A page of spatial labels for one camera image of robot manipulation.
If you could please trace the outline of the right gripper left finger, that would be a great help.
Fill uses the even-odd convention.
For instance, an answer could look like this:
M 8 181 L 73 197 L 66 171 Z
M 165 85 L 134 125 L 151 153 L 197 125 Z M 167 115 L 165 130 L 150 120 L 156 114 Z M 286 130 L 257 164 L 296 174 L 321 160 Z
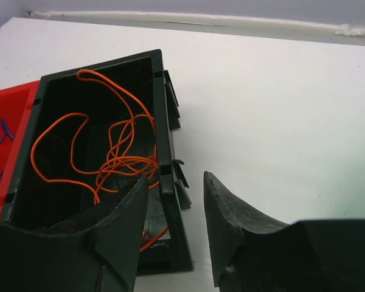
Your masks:
M 0 291 L 132 291 L 147 196 L 141 177 L 51 228 L 0 223 Z

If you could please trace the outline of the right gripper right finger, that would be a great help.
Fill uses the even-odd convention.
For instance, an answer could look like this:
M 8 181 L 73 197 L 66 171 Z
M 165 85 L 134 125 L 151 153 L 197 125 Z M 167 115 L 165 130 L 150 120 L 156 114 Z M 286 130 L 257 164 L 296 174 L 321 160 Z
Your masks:
M 205 172 L 204 211 L 220 291 L 365 291 L 365 219 L 286 224 Z

